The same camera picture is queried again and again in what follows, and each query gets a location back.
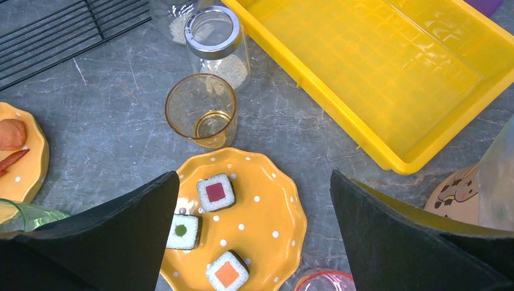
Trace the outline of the red chicken wing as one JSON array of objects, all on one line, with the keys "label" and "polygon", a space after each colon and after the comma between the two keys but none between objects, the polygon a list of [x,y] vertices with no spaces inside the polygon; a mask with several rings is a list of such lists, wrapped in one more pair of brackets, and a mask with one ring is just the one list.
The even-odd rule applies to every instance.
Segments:
[{"label": "red chicken wing", "polygon": [[18,162],[29,151],[30,151],[30,149],[19,150],[19,151],[15,152],[15,153],[12,153],[11,155],[6,157],[5,159],[3,159],[1,161],[1,166],[0,166],[1,176],[5,175],[7,173],[7,169],[10,166],[12,166],[13,164],[15,164],[16,162]]}]

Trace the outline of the orange centre sushi piece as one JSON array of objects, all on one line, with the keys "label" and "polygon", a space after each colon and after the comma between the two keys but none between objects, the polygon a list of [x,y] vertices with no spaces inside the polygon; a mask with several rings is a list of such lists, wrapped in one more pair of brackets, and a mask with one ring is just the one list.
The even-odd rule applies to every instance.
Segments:
[{"label": "orange centre sushi piece", "polygon": [[206,270],[206,278],[217,290],[239,290],[250,276],[249,268],[234,251],[228,250],[216,259]]}]

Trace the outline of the red centre sushi piece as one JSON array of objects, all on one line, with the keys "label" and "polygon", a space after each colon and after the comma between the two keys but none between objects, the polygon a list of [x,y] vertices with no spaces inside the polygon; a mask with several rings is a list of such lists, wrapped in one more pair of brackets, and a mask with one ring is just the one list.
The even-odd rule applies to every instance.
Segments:
[{"label": "red centre sushi piece", "polygon": [[201,207],[205,212],[217,212],[236,203],[232,182],[225,173],[199,180],[196,188]]}]

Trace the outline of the yellow plate with sushi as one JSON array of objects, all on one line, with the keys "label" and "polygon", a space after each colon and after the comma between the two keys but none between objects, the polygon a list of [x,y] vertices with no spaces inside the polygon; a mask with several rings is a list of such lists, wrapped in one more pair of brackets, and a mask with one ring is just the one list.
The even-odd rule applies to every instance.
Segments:
[{"label": "yellow plate with sushi", "polygon": [[[219,173],[230,178],[236,203],[205,212],[196,185]],[[160,274],[173,290],[212,290],[205,273],[227,250],[248,265],[243,290],[278,290],[296,272],[307,219],[295,183],[268,157],[228,147],[189,158],[177,174],[176,209],[200,217],[202,233],[193,250],[165,251]]]}]

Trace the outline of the green glass cup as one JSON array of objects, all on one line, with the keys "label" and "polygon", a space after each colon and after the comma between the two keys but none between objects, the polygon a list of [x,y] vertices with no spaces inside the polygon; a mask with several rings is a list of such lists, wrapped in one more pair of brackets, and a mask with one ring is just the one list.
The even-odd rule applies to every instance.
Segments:
[{"label": "green glass cup", "polygon": [[1,198],[1,233],[32,230],[70,215],[48,207]]}]

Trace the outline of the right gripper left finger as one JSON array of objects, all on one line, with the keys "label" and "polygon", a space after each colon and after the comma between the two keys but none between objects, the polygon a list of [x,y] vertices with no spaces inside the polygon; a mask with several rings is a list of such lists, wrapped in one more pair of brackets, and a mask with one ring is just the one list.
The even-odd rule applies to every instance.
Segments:
[{"label": "right gripper left finger", "polygon": [[1,235],[2,290],[154,290],[179,177],[153,181],[30,232]]}]

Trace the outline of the glass jar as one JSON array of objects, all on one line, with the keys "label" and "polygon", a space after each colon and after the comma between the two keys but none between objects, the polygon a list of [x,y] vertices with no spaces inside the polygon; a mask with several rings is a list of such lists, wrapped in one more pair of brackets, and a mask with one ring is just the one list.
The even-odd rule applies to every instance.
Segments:
[{"label": "glass jar", "polygon": [[250,61],[244,29],[235,12],[223,5],[198,9],[184,27],[192,73],[209,73],[227,81],[235,91],[250,81]]},{"label": "glass jar", "polygon": [[196,0],[149,0],[150,14],[157,29],[180,45],[185,45],[185,23],[198,7]]}]

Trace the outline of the round bin with plastic liner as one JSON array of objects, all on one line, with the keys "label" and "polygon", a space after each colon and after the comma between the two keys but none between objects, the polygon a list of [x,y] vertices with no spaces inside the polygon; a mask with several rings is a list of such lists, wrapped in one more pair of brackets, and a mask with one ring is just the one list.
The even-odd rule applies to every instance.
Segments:
[{"label": "round bin with plastic liner", "polygon": [[513,230],[513,118],[476,164],[448,176],[424,210],[456,221]]}]

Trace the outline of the yellow plastic bin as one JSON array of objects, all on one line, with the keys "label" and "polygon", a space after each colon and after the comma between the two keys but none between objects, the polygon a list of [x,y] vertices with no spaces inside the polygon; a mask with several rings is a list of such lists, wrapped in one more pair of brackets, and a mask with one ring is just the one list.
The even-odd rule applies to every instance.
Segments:
[{"label": "yellow plastic bin", "polygon": [[424,167],[513,83],[513,36],[464,1],[227,1],[384,170]]}]

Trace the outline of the glass jar back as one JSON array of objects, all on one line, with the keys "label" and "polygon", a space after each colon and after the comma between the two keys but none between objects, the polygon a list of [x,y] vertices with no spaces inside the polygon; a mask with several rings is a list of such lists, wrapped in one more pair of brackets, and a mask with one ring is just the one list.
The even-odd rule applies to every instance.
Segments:
[{"label": "glass jar back", "polygon": [[185,45],[185,23],[198,7],[196,0],[149,0],[150,14],[157,29],[180,45]]}]

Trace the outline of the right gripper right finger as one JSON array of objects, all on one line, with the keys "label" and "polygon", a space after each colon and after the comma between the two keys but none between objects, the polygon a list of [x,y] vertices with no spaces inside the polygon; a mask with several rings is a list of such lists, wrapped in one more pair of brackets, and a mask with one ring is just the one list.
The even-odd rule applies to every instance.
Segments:
[{"label": "right gripper right finger", "polygon": [[338,170],[330,195],[358,290],[512,290],[513,233],[395,199]]}]

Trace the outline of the amber glass cup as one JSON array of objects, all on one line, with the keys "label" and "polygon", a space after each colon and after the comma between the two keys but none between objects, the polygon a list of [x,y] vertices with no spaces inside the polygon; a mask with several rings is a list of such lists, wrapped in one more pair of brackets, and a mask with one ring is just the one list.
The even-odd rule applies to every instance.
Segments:
[{"label": "amber glass cup", "polygon": [[237,109],[232,86],[210,73],[194,74],[177,82],[164,105],[165,118],[175,133],[210,150],[233,142]]}]

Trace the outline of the pink glass cup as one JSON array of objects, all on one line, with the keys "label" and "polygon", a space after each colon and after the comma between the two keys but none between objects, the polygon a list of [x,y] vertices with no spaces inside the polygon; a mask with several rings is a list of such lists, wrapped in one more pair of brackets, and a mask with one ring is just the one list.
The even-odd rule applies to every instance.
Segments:
[{"label": "pink glass cup", "polygon": [[298,279],[294,291],[355,291],[353,277],[345,272],[331,269],[309,269]]}]

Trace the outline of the green centre sushi piece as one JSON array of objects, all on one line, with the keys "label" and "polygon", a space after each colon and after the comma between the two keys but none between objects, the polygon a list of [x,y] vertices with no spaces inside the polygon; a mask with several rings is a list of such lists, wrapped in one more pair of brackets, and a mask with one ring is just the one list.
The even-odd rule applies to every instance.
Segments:
[{"label": "green centre sushi piece", "polygon": [[197,248],[201,236],[201,228],[201,217],[174,214],[166,248],[174,250],[192,250]]}]

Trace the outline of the yellow plate with chicken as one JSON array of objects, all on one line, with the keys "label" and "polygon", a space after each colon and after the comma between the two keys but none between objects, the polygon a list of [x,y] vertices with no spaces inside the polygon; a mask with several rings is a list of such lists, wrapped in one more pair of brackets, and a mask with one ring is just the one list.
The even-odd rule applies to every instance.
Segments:
[{"label": "yellow plate with chicken", "polygon": [[3,119],[24,121],[27,139],[20,149],[1,150],[1,161],[19,150],[30,149],[30,151],[1,176],[1,198],[16,202],[31,202],[47,175],[48,142],[36,119],[30,113],[1,102],[1,120]]}]

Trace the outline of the orange chicken wing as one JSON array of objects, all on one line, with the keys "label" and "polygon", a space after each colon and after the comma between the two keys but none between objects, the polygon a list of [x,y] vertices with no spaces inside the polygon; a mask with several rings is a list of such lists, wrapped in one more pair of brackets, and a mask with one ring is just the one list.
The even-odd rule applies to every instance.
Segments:
[{"label": "orange chicken wing", "polygon": [[1,150],[20,149],[27,139],[25,122],[18,119],[1,120]]}]

